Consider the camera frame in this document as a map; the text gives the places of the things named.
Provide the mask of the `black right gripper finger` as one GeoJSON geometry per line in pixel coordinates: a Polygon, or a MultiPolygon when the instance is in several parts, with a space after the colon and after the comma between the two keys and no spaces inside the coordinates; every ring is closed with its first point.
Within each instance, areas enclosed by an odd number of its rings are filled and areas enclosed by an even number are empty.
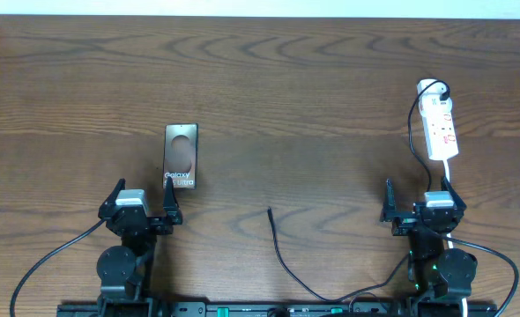
{"type": "Polygon", "coordinates": [[[464,207],[464,201],[454,190],[454,188],[452,187],[450,181],[448,180],[448,178],[446,176],[442,177],[441,188],[443,191],[447,191],[450,193],[450,196],[457,207],[464,207]]]}
{"type": "Polygon", "coordinates": [[[395,212],[397,205],[395,202],[395,193],[391,179],[385,183],[385,197],[383,201],[383,212],[395,212]]]}

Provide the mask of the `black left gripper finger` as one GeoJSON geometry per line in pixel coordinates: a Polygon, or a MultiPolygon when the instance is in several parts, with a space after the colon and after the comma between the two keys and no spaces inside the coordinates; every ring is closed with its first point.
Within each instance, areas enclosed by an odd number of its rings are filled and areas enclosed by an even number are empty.
{"type": "Polygon", "coordinates": [[[118,197],[119,193],[125,189],[125,183],[126,183],[126,180],[124,178],[121,178],[116,183],[112,192],[109,194],[109,196],[106,198],[106,200],[101,205],[102,211],[108,211],[109,209],[112,209],[115,206],[116,198],[118,197]]]}
{"type": "Polygon", "coordinates": [[[167,178],[164,187],[163,210],[169,217],[177,217],[179,214],[179,204],[175,198],[174,182],[172,178],[167,178]]]}

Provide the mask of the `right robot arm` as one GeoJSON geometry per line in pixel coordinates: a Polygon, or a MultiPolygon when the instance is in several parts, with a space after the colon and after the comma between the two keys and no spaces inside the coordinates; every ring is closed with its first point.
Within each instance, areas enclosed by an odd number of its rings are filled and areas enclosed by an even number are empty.
{"type": "Polygon", "coordinates": [[[426,192],[425,200],[409,211],[397,208],[392,182],[386,181],[380,216],[391,223],[391,234],[409,240],[408,278],[416,294],[405,300],[411,316],[438,313],[458,316],[462,301],[472,294],[477,258],[460,248],[444,246],[447,235],[460,223],[466,204],[447,179],[441,190],[426,192]]]}

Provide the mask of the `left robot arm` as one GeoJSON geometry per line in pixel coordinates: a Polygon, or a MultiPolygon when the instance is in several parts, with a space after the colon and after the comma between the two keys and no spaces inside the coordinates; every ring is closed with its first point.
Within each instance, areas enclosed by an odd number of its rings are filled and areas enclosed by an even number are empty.
{"type": "Polygon", "coordinates": [[[173,232],[182,223],[173,180],[164,187],[163,214],[148,215],[143,189],[127,189],[120,179],[99,207],[98,217],[121,238],[119,246],[105,250],[97,261],[100,296],[99,316],[162,316],[167,305],[150,294],[152,265],[157,238],[173,232]]]}

